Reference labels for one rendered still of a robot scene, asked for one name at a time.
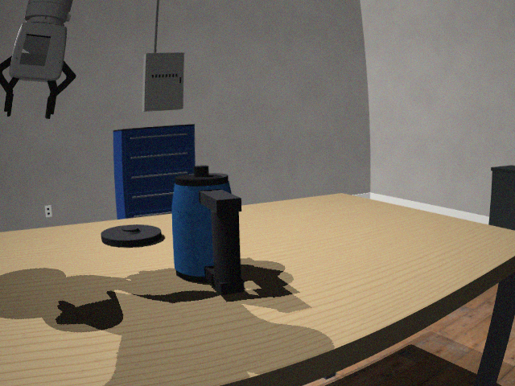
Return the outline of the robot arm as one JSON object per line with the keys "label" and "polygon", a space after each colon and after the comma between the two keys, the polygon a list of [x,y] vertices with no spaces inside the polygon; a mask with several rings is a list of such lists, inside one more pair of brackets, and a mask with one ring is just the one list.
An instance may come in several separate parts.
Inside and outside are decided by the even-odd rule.
{"label": "robot arm", "polygon": [[[60,23],[69,22],[73,0],[29,0],[25,20],[50,19]],[[66,21],[65,21],[66,20]],[[44,66],[51,36],[27,34],[20,64]]]}

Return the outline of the blue kettle with black handle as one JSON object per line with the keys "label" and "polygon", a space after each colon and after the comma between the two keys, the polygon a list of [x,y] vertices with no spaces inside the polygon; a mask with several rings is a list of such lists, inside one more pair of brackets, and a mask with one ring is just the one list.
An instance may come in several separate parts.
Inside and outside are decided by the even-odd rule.
{"label": "blue kettle with black handle", "polygon": [[241,198],[232,194],[229,176],[194,166],[194,174],[175,177],[171,210],[176,276],[211,283],[221,295],[245,292]]}

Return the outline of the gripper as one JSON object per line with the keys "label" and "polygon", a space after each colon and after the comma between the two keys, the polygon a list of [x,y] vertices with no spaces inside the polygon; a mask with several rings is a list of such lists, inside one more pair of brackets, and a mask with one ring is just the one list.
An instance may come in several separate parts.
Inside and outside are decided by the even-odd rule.
{"label": "gripper", "polygon": [[[31,35],[51,36],[44,66],[20,64],[23,44],[27,33]],[[22,24],[14,44],[12,56],[0,64],[0,84],[6,91],[4,112],[7,112],[8,117],[11,115],[14,96],[13,88],[19,80],[47,82],[50,88],[50,96],[47,99],[45,117],[50,119],[51,114],[54,114],[56,96],[67,88],[76,78],[76,74],[64,62],[66,39],[67,27],[65,27],[63,23],[50,19],[37,18],[29,19]],[[10,75],[12,78],[10,83],[6,81],[2,74],[2,71],[9,66],[9,74],[12,75]],[[57,87],[56,80],[60,78],[62,71],[66,75],[66,79]]]}

